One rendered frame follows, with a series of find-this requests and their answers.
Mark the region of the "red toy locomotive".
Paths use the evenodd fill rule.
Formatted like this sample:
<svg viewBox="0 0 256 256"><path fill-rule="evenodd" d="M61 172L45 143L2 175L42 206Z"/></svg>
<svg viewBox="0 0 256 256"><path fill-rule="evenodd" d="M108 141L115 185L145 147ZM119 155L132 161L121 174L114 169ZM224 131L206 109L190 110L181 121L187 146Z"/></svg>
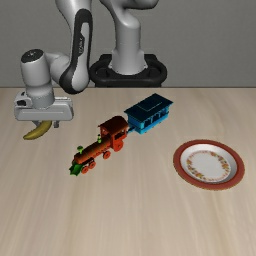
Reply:
<svg viewBox="0 0 256 256"><path fill-rule="evenodd" d="M118 152L123 148L123 140L127 137L128 122L122 116L114 116L99 125L100 133L97 140L87 147L78 146L74 155L70 174L85 174L96 166L95 159L102 156L108 159L111 150Z"/></svg>

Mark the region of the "yellow banana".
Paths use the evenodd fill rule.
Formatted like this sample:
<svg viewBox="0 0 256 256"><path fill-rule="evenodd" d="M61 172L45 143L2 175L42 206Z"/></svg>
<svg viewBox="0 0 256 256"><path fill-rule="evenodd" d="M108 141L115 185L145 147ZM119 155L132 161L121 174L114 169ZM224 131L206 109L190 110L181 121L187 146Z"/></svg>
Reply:
<svg viewBox="0 0 256 256"><path fill-rule="evenodd" d="M52 126L51 121L42 121L39 125L23 136L24 140L35 140L43 136Z"/></svg>

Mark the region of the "blue toy train wagon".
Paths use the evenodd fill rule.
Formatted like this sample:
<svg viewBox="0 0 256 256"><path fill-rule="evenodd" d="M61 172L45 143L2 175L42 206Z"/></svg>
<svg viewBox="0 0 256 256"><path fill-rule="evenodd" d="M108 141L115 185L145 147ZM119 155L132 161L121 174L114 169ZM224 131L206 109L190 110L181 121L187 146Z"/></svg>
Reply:
<svg viewBox="0 0 256 256"><path fill-rule="evenodd" d="M168 118L173 102L157 93L125 110L128 117L128 132L147 133Z"/></svg>

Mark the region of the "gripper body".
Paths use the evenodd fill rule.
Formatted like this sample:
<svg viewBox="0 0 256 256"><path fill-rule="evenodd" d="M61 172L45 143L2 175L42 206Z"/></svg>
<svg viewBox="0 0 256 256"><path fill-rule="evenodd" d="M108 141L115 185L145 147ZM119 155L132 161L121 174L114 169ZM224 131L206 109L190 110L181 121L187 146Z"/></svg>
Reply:
<svg viewBox="0 0 256 256"><path fill-rule="evenodd" d="M25 92L19 92L14 100L14 116L19 121L70 121L73 103L68 97L56 97L50 106L36 108Z"/></svg>

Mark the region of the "red-rimmed white plate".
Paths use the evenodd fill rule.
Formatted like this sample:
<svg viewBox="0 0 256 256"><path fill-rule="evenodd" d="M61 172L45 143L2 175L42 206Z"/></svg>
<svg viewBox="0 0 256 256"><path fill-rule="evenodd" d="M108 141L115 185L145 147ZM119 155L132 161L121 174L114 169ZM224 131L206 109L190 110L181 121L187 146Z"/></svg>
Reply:
<svg viewBox="0 0 256 256"><path fill-rule="evenodd" d="M237 152L217 141L197 139L179 146L173 155L178 175L191 185L207 190L236 186L245 174Z"/></svg>

